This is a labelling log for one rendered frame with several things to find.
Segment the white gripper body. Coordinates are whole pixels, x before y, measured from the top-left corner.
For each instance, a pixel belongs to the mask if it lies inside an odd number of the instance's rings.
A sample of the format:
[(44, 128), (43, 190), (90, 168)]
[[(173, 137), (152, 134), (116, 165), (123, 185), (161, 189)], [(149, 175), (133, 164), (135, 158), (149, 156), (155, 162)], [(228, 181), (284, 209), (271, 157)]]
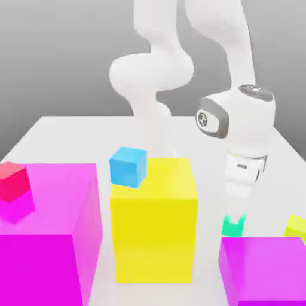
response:
[(225, 179), (225, 202), (247, 201), (254, 187), (253, 182)]

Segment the small green cube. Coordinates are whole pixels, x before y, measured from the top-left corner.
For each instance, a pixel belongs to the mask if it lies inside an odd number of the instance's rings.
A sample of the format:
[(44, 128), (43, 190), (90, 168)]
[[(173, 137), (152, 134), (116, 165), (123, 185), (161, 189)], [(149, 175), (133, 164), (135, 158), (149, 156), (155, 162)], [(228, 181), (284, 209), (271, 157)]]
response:
[(233, 223), (230, 216), (224, 214), (222, 235), (227, 237), (241, 237), (243, 235), (245, 220), (246, 214), (243, 214), (239, 217), (237, 223)]

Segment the small yellow-green cube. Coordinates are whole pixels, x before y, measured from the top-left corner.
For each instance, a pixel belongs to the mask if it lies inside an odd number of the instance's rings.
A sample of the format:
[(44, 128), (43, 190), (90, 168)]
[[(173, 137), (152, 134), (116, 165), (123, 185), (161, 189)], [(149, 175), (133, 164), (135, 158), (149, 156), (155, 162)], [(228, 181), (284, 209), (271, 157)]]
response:
[(300, 237), (306, 245), (306, 218), (291, 215), (284, 232), (285, 237)]

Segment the small blue cube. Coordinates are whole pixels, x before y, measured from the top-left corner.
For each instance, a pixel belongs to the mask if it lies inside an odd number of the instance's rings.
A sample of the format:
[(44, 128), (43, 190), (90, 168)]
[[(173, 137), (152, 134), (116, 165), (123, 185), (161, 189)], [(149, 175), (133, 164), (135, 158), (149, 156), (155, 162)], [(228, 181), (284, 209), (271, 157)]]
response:
[(147, 174), (147, 151), (120, 147), (110, 158), (111, 183), (138, 188)]

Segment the small red cube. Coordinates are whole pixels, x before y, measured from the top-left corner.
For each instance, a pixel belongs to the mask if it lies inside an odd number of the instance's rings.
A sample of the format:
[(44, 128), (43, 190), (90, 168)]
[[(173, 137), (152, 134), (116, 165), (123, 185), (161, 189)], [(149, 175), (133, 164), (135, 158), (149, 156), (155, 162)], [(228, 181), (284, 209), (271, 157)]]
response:
[(0, 200), (12, 202), (30, 190), (25, 165), (9, 161), (0, 163)]

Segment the large magenta box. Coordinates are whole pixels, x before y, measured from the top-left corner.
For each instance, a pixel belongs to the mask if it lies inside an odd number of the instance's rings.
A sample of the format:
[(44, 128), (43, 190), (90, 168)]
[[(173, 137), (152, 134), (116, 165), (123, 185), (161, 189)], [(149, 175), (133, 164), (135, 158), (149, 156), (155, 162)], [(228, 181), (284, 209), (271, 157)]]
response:
[(0, 306), (88, 306), (103, 230), (95, 164), (22, 164), (0, 200)]
[(306, 306), (306, 244), (299, 237), (222, 237), (228, 306)]

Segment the large yellow box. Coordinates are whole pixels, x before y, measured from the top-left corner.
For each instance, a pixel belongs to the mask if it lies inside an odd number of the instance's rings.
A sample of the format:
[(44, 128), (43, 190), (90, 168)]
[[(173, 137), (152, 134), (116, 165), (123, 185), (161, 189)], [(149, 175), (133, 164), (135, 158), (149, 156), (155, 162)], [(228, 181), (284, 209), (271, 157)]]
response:
[(138, 188), (114, 185), (117, 283), (191, 283), (198, 194), (189, 158), (150, 158)]

